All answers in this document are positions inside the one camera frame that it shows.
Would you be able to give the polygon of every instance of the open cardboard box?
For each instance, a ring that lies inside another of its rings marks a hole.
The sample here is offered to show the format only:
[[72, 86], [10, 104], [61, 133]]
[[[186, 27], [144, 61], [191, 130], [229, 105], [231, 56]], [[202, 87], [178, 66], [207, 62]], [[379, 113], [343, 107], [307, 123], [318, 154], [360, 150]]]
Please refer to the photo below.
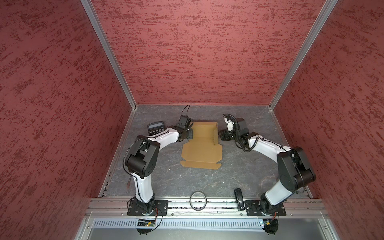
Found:
[[195, 122], [193, 139], [183, 145], [180, 161], [184, 167], [218, 169], [223, 159], [223, 146], [218, 144], [216, 122]]

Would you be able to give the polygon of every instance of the red wall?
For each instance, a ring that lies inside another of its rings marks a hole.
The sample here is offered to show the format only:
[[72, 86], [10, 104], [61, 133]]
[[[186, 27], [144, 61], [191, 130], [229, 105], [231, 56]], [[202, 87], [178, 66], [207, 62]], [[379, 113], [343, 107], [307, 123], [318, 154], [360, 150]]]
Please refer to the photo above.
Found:
[[384, 2], [339, 0], [275, 113], [342, 239], [383, 239]]
[[79, 0], [0, 3], [0, 239], [72, 240], [130, 112]]
[[139, 104], [268, 105], [324, 0], [93, 0]]

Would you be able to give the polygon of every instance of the calculator screen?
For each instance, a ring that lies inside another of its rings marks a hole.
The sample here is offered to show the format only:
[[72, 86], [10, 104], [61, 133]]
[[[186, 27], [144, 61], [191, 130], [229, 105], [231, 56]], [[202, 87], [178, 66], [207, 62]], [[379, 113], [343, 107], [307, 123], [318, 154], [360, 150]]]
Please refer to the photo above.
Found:
[[162, 126], [162, 125], [163, 125], [163, 123], [160, 122], [160, 123], [156, 123], [156, 124], [149, 125], [148, 128], [159, 127], [159, 126]]

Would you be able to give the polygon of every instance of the gray ring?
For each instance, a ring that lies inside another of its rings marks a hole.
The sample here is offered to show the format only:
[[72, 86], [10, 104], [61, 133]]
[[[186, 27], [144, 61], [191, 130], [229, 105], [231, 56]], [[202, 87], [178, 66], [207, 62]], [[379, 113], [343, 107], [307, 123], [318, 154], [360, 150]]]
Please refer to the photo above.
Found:
[[[194, 206], [192, 206], [192, 203], [191, 203], [191, 201], [192, 201], [192, 197], [193, 197], [196, 193], [201, 193], [201, 194], [203, 194], [203, 196], [204, 196], [204, 198], [205, 198], [204, 206], [202, 206], [201, 208], [198, 208], [198, 209], [195, 208]], [[203, 210], [203, 209], [206, 207], [206, 205], [207, 205], [207, 196], [206, 196], [203, 192], [201, 192], [201, 191], [194, 191], [194, 192], [192, 193], [191, 197], [189, 198], [189, 205], [191, 205], [191, 208], [192, 208], [193, 210], [195, 210], [195, 211], [201, 211], [201, 210]]]

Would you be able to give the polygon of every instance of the calculator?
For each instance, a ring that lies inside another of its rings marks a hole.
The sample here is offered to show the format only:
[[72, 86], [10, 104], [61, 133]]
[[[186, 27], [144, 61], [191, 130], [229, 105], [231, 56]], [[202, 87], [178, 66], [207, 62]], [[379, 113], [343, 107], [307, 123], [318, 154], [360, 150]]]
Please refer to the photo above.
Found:
[[166, 126], [164, 125], [163, 121], [148, 124], [147, 127], [148, 127], [148, 134], [150, 136], [163, 132], [166, 129]]

